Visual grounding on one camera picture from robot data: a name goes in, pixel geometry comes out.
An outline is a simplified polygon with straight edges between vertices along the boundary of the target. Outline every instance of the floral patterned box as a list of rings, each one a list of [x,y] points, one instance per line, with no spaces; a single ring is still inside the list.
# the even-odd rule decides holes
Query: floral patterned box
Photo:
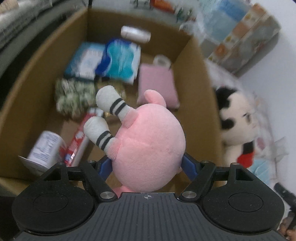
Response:
[[[208,59],[229,72],[236,73],[280,29],[273,16],[259,4],[254,4]]]

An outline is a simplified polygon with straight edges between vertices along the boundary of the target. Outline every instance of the plush toy body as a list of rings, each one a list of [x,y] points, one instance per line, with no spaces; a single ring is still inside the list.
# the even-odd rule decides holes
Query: plush toy body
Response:
[[[248,168],[253,163],[257,121],[253,108],[243,93],[226,87],[216,90],[225,144],[226,166],[238,162]]]
[[[136,110],[128,106],[113,87],[99,90],[96,103],[119,117],[122,126],[115,137],[106,121],[92,117],[84,126],[86,136],[112,159],[114,174],[122,183],[115,189],[152,192],[165,186],[180,170],[185,136],[175,116],[166,109],[163,97],[147,90],[145,104]]]

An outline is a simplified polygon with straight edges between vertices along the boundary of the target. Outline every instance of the cardboard box wall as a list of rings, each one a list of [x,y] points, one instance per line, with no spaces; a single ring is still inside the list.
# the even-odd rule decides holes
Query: cardboard box wall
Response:
[[[0,185],[20,193],[34,177],[18,155],[27,157],[43,130],[59,135],[70,143],[78,123],[65,120],[55,111],[54,83],[83,41],[106,43],[120,37],[123,25],[151,32],[151,40],[141,44],[141,62],[151,63],[156,54],[173,63],[180,108],[174,112],[186,136],[186,152],[197,160],[221,165],[220,123],[214,93],[196,39],[150,20],[85,9],[60,26],[36,51],[11,89],[0,116]],[[127,103],[136,107],[137,85],[127,87]],[[109,123],[116,134],[120,122]],[[88,159],[99,160],[104,153],[94,147]],[[111,186],[118,182],[111,176]],[[184,173],[177,175],[163,191],[187,186]]]

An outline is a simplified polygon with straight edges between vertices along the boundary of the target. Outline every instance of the panda plush toy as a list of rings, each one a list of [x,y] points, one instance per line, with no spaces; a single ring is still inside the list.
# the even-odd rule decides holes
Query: panda plush toy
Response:
[[[258,133],[254,109],[240,91],[221,87],[216,90],[225,166],[238,162],[245,168],[253,163],[254,140]]]

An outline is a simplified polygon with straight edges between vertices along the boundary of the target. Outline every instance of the metal screw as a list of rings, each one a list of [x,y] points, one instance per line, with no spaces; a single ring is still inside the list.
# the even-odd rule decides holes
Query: metal screw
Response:
[[[115,194],[113,192],[102,192],[100,194],[100,197],[103,199],[111,199],[115,196]]]
[[[196,197],[196,193],[195,192],[191,192],[191,191],[186,191],[182,193],[182,196],[185,198],[195,198]]]

